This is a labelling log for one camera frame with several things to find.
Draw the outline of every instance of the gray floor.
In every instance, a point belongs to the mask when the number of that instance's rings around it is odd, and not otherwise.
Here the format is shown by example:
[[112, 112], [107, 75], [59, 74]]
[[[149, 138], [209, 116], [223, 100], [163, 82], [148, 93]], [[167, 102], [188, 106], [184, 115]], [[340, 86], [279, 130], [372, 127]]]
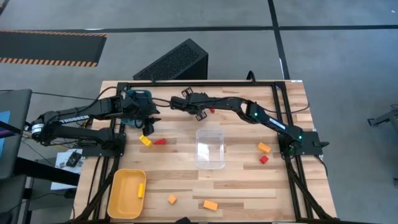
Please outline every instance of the gray floor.
[[[398, 24], [395, 0], [274, 0], [282, 26]], [[11, 0], [0, 16], [0, 29], [92, 29], [177, 26], [269, 26], [266, 0]], [[366, 119], [398, 103], [398, 30], [283, 31], [291, 79], [303, 80], [315, 127], [325, 149], [329, 182], [338, 216], [343, 220], [396, 223], [398, 176], [396, 135], [388, 124], [368, 126]], [[210, 79], [281, 79], [272, 31], [110, 34], [96, 68], [0, 64], [0, 89], [95, 97], [102, 80], [131, 76], [168, 50], [192, 38], [209, 52]], [[34, 95], [29, 121], [47, 110], [87, 101]], [[57, 150], [41, 148], [46, 157]], [[26, 146], [20, 156], [39, 157]], [[32, 223], [70, 207], [39, 210]]]

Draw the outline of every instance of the black mesh box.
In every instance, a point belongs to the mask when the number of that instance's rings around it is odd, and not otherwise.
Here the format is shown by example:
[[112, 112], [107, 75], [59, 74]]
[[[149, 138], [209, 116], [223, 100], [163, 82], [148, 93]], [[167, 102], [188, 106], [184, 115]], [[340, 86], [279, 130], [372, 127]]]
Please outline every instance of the black mesh box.
[[133, 76], [134, 80], [206, 80], [208, 53], [187, 39]]

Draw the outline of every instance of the clear plastic container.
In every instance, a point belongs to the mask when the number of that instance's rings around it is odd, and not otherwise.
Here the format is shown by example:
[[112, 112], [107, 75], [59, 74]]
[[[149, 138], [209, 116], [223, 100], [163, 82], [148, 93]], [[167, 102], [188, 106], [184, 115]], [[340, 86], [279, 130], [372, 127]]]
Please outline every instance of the clear plastic container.
[[223, 130], [199, 129], [197, 131], [196, 157], [198, 169], [215, 170], [224, 168]]

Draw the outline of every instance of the yellow bin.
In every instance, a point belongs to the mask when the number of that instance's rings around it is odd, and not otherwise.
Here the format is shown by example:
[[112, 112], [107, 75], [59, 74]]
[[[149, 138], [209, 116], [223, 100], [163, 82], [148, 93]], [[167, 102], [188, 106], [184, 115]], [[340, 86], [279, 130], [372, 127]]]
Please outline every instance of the yellow bin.
[[144, 184], [147, 178], [145, 172], [135, 169], [119, 169], [115, 172], [111, 196], [108, 204], [108, 215], [112, 218], [137, 218], [144, 206], [144, 194], [139, 198], [139, 185]]

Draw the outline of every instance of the yellow block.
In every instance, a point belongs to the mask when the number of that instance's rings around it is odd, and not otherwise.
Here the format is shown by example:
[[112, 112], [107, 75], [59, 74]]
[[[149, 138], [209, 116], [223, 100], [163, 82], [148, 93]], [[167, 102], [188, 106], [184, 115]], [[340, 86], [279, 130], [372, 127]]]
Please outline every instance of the yellow block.
[[174, 202], [176, 201], [176, 197], [174, 196], [174, 195], [170, 195], [170, 197], [169, 197], [169, 202], [171, 203], [171, 204], [174, 204]]
[[139, 184], [137, 197], [142, 198], [144, 196], [144, 184]]
[[260, 149], [261, 151], [265, 152], [265, 153], [269, 153], [271, 152], [271, 147], [269, 147], [268, 145], [260, 142], [259, 145], [257, 146], [258, 149]]
[[149, 147], [149, 146], [151, 146], [152, 145], [152, 142], [147, 138], [147, 137], [145, 137], [145, 136], [141, 136], [140, 138], [140, 141], [142, 142], [142, 143], [144, 143], [144, 145], [146, 145], [147, 147]]
[[203, 204], [203, 207], [205, 207], [207, 209], [211, 209], [211, 210], [217, 211], [218, 204], [215, 203], [215, 202], [211, 202], [211, 201], [205, 200], [205, 203]]

